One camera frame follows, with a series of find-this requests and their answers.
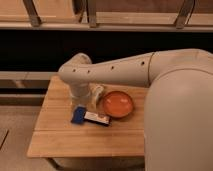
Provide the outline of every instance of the shelf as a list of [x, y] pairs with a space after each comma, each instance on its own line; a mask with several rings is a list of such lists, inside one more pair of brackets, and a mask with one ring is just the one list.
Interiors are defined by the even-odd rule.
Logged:
[[30, 17], [32, 11], [28, 11], [28, 18], [25, 11], [24, 15], [19, 12], [19, 15], [16, 16], [19, 19], [16, 18], [16, 21], [12, 15], [10, 17], [4, 16], [0, 12], [0, 29], [137, 32], [213, 31], [213, 9], [211, 9], [210, 0], [202, 2], [172, 0], [169, 3], [166, 3], [165, 0], [161, 1], [161, 3], [156, 0], [150, 1], [147, 2], [150, 3], [147, 7], [138, 7], [137, 5], [144, 5], [145, 1], [119, 0], [120, 3], [123, 2], [119, 7], [117, 3], [114, 3], [114, 6], [112, 5], [114, 1], [82, 0], [78, 1], [81, 3], [77, 5], [78, 12], [75, 13], [76, 1], [72, 1], [73, 3], [68, 0], [64, 1], [65, 3], [59, 1], [57, 9], [57, 4], [48, 7], [47, 4], [51, 4], [52, 1], [46, 1], [41, 8], [39, 7], [39, 4], [40, 6], [42, 4], [40, 0], [34, 0], [32, 2], [34, 2], [36, 12], [38, 12], [37, 18]]

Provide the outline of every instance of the wooden table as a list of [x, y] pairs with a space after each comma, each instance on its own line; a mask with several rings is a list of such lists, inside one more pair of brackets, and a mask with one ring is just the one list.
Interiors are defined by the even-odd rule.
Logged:
[[144, 156], [143, 104], [147, 90], [105, 86], [106, 93], [113, 90], [128, 93], [133, 98], [134, 112], [122, 119], [112, 119], [108, 127], [89, 122], [76, 125], [70, 122], [72, 109], [69, 87], [58, 76], [53, 76], [27, 156], [46, 158], [55, 168], [59, 167], [53, 160], [57, 157]]

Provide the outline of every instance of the bowl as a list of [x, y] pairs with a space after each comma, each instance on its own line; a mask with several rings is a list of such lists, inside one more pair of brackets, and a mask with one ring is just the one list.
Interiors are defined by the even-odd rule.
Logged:
[[121, 118], [129, 115], [134, 108], [132, 98], [122, 91], [111, 91], [103, 97], [103, 110], [105, 114]]

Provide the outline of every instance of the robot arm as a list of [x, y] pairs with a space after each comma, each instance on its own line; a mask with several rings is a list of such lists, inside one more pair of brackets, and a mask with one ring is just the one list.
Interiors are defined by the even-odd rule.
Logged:
[[166, 67], [179, 59], [196, 58], [200, 52], [207, 56], [212, 55], [198, 49], [184, 49], [91, 64], [87, 55], [79, 53], [60, 67], [59, 76], [70, 85], [73, 97], [87, 96], [88, 83], [92, 82], [149, 87]]
[[148, 53], [91, 64], [78, 54], [61, 66], [73, 96], [88, 83], [148, 87], [144, 110], [146, 171], [213, 170], [213, 54], [199, 49]]

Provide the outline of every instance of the blue object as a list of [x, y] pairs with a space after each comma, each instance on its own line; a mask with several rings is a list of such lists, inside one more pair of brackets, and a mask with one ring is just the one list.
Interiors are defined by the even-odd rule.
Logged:
[[75, 124], [83, 124], [85, 113], [86, 113], [85, 107], [81, 107], [81, 106], [77, 107], [73, 112], [73, 118], [71, 122]]

